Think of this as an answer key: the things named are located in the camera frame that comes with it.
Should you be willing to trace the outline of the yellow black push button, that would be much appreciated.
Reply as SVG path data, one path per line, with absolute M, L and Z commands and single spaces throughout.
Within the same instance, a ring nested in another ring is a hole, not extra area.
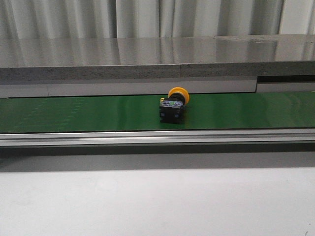
M 184 122 L 186 105 L 190 101 L 189 92 L 182 87 L 172 88 L 166 98 L 159 103 L 160 122 L 181 124 Z

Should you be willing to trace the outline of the green conveyor belt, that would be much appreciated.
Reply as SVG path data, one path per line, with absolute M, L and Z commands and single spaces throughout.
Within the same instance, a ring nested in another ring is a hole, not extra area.
M 315 125 L 313 92 L 193 94 L 182 124 L 162 123 L 160 95 L 5 98 L 1 133 L 302 128 Z

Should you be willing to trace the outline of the grey stone countertop slab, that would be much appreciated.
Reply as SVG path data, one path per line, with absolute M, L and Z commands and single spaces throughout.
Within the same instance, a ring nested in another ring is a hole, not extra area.
M 0 81 L 291 76 L 315 72 L 313 35 L 3 39 Z

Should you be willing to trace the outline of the white pleated curtain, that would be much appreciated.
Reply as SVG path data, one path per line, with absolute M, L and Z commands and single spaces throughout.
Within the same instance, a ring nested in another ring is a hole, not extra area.
M 312 0 L 3 0 L 2 39 L 314 34 Z

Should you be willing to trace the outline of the grey rear conveyor rail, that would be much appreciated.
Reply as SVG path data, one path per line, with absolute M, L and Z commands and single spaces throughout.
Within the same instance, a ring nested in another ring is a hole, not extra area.
M 218 76 L 163 79 L 105 79 L 1 82 L 1 98 L 167 94 L 173 87 L 193 93 L 313 91 L 315 77 Z

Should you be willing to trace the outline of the aluminium front conveyor rail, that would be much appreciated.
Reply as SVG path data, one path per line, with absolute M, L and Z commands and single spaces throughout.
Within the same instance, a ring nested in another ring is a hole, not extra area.
M 313 128 L 2 134 L 1 147 L 314 142 Z

